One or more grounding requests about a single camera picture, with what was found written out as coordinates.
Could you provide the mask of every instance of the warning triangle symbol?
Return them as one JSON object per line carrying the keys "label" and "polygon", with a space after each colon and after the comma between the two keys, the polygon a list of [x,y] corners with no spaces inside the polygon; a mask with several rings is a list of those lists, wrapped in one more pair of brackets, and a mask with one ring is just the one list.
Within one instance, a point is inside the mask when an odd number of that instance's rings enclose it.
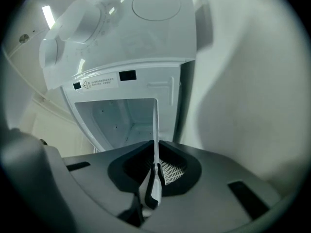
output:
{"label": "warning triangle symbol", "polygon": [[88,89],[88,85],[87,85],[86,80],[85,80],[84,83],[83,83],[83,87],[86,88],[86,89]]}

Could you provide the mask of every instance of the mesh grille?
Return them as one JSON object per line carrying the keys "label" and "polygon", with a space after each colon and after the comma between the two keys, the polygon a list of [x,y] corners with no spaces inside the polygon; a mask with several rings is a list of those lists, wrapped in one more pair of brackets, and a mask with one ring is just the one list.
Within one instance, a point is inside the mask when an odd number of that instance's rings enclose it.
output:
{"label": "mesh grille", "polygon": [[178,180],[185,172],[186,166],[182,163],[179,165],[172,165],[160,159],[161,167],[163,170],[163,176],[165,185],[168,185]]}

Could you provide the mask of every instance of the black slot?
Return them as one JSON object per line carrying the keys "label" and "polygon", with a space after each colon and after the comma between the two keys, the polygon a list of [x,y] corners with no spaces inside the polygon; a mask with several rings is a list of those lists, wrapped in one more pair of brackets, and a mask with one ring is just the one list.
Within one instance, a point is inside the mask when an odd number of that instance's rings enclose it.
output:
{"label": "black slot", "polygon": [[253,220],[269,210],[242,181],[230,183],[228,186]]}
{"label": "black slot", "polygon": [[81,84],[80,84],[80,82],[74,83],[74,84],[73,84],[73,88],[74,88],[75,90],[81,89]]}
{"label": "black slot", "polygon": [[119,75],[120,75],[121,81],[128,81],[128,80],[135,80],[136,79],[136,71],[135,70],[119,72]]}
{"label": "black slot", "polygon": [[84,168],[84,167],[87,167],[90,165],[91,164],[89,162],[83,161],[83,162],[75,163],[72,165],[68,165],[66,167],[67,167],[68,171],[71,172],[71,171],[78,170],[78,169],[81,169],[81,168]]}

